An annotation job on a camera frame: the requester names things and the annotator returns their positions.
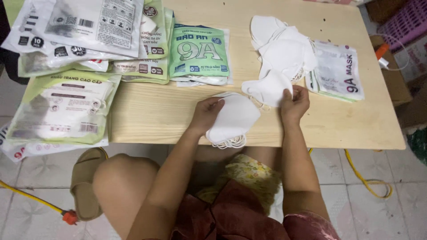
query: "barcode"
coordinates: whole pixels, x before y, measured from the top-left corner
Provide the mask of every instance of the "barcode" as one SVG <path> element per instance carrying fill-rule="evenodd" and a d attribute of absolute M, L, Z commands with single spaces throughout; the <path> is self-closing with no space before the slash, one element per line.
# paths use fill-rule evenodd
<path fill-rule="evenodd" d="M 85 27 L 92 28 L 94 26 L 94 22 L 89 21 L 89 20 L 85 20 L 85 19 L 80 19 L 79 20 L 79 26 L 85 26 Z"/>
<path fill-rule="evenodd" d="M 98 126 L 88 125 L 88 124 L 80 124 L 80 132 L 98 133 Z"/>
<path fill-rule="evenodd" d="M 67 17 L 65 25 L 75 25 L 77 23 L 77 17 Z"/>

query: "person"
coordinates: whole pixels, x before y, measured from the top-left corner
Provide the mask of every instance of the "person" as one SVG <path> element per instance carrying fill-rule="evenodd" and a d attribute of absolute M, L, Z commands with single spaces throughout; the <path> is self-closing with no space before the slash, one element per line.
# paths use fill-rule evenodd
<path fill-rule="evenodd" d="M 166 161 L 118 154 L 95 172 L 95 196 L 122 239 L 339 239 L 328 216 L 300 119 L 307 89 L 284 91 L 283 146 L 218 149 L 198 146 L 224 105 L 198 102 L 193 119 Z M 216 182 L 186 193 L 198 161 L 228 160 Z M 283 223 L 267 217 L 282 182 Z"/>

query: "floral shorts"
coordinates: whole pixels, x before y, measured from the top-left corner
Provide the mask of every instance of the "floral shorts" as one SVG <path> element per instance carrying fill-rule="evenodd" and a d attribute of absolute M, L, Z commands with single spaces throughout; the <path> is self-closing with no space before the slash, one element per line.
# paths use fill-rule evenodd
<path fill-rule="evenodd" d="M 278 172 L 251 157 L 239 154 L 226 165 L 214 186 L 202 189 L 196 196 L 205 202 L 213 203 L 229 179 L 234 179 L 251 189 L 264 208 L 265 214 L 269 214 L 274 195 L 278 192 L 281 182 Z"/>

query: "hand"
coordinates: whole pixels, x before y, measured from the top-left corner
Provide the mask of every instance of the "hand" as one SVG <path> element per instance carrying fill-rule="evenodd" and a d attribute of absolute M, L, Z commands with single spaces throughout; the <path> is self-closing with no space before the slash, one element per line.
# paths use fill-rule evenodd
<path fill-rule="evenodd" d="M 222 97 L 210 97 L 198 102 L 188 130 L 197 134 L 198 137 L 205 135 L 214 125 L 219 111 L 224 106 L 225 101 L 221 99 Z"/>
<path fill-rule="evenodd" d="M 293 99 L 288 89 L 283 91 L 281 116 L 284 127 L 299 126 L 299 121 L 310 107 L 308 90 L 304 87 L 293 86 Z"/>

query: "brown slipper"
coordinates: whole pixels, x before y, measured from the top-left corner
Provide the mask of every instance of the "brown slipper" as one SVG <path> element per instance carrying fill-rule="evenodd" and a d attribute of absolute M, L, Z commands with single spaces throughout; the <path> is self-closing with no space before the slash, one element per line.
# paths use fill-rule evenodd
<path fill-rule="evenodd" d="M 74 197 L 74 205 L 80 221 L 90 221 L 102 214 L 92 182 L 98 166 L 106 159 L 107 154 L 103 149 L 91 148 L 84 152 L 74 165 L 70 192 Z"/>

